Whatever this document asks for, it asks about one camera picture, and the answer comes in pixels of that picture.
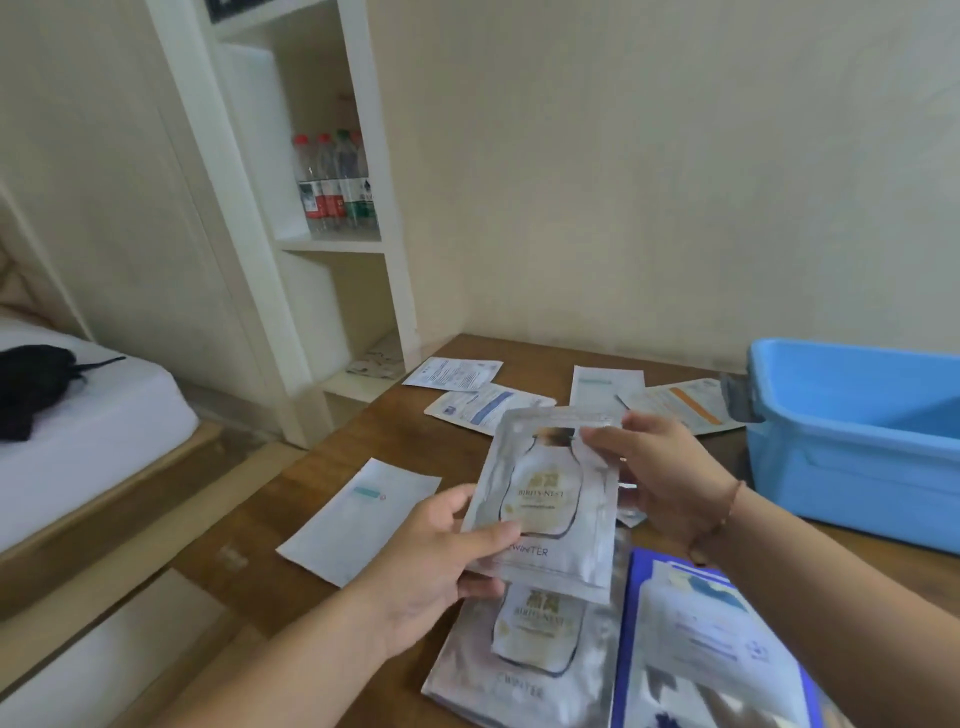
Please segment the bed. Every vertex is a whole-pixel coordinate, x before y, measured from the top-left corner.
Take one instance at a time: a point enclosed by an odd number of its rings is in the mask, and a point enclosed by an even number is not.
[[[117,355],[0,319],[0,351],[51,344],[80,363]],[[173,377],[129,357],[86,374],[0,443],[0,619],[6,619],[193,495],[223,471],[220,427],[201,424]]]

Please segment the wooden bed frame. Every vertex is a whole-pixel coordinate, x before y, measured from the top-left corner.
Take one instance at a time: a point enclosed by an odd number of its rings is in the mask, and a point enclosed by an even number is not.
[[[193,435],[139,473],[0,553],[0,620],[54,591],[232,465],[223,428]]]

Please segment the black bag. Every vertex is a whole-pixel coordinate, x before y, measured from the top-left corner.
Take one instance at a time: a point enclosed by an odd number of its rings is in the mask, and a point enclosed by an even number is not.
[[[25,442],[34,430],[34,415],[63,399],[84,372],[126,359],[117,356],[97,364],[78,364],[69,349],[47,344],[0,352],[0,440]]]

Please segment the beige wall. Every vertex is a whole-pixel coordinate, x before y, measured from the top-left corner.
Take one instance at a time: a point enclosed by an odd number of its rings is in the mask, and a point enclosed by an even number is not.
[[[178,158],[192,138],[175,149],[186,120],[165,125],[183,112],[161,111],[176,90],[126,1],[0,3],[0,180],[97,341],[269,404],[207,239],[223,222],[198,212],[209,182],[188,185],[199,156]]]
[[[955,0],[372,0],[417,315],[960,351]]]

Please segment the wooden table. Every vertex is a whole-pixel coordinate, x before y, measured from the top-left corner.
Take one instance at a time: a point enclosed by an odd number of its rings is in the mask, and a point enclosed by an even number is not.
[[[461,335],[443,356],[498,359],[504,384],[569,401],[573,366],[642,369],[647,385],[715,376],[691,367],[619,356]],[[276,554],[368,459],[428,475],[441,475],[441,489],[475,482],[491,439],[423,414],[441,393],[397,385],[354,420],[317,445],[186,548],[174,567],[220,599],[265,635],[279,632],[336,587]],[[735,474],[747,468],[743,430],[709,436],[707,448]],[[840,528],[820,526],[831,537],[900,583],[960,615],[960,559]],[[634,543],[679,554],[647,523],[633,530]],[[420,695],[453,623],[451,610],[416,646],[388,662],[342,721],[346,726],[453,726],[465,723]]]

